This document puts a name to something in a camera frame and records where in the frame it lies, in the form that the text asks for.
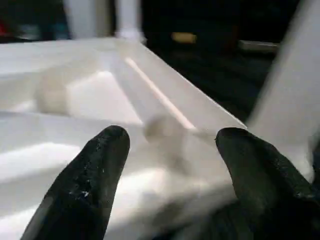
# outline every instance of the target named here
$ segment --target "white surface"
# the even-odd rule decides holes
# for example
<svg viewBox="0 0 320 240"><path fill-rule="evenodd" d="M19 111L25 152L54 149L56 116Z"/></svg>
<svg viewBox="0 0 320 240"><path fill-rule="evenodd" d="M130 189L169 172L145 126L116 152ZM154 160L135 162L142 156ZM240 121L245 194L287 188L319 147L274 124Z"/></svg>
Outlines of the white surface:
<svg viewBox="0 0 320 240"><path fill-rule="evenodd" d="M63 0L72 39L106 37L111 34L108 0Z"/></svg>
<svg viewBox="0 0 320 240"><path fill-rule="evenodd" d="M116 0L115 6L116 36L131 41L144 42L141 0Z"/></svg>
<svg viewBox="0 0 320 240"><path fill-rule="evenodd" d="M106 239L136 240L235 199L212 136L245 126L140 43L0 52L0 239L19 239L58 173L110 124L131 148Z"/></svg>
<svg viewBox="0 0 320 240"><path fill-rule="evenodd" d="M311 182L320 127L320 1L296 13L248 128L275 145Z"/></svg>

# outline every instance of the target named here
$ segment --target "white plastic tray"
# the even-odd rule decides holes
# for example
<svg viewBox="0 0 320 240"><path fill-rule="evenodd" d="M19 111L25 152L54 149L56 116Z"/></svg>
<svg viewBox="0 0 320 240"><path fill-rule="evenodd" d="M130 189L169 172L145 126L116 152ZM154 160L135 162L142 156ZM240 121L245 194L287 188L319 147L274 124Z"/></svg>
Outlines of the white plastic tray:
<svg viewBox="0 0 320 240"><path fill-rule="evenodd" d="M235 199L214 138L245 127L139 43L0 46L0 239L19 239L58 173L110 124L131 149L105 239L136 240Z"/></svg>

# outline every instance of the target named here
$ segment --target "white post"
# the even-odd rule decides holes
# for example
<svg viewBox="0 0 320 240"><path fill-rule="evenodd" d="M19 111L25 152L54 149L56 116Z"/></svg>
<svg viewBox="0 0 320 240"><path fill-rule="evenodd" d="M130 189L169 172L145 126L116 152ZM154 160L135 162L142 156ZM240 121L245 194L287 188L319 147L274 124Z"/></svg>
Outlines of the white post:
<svg viewBox="0 0 320 240"><path fill-rule="evenodd" d="M72 38L110 36L111 18L108 3L107 0L63 0Z"/></svg>
<svg viewBox="0 0 320 240"><path fill-rule="evenodd" d="M144 42L141 0L116 0L116 36Z"/></svg>
<svg viewBox="0 0 320 240"><path fill-rule="evenodd" d="M300 6L248 127L311 181L310 143L320 126L320 1Z"/></svg>

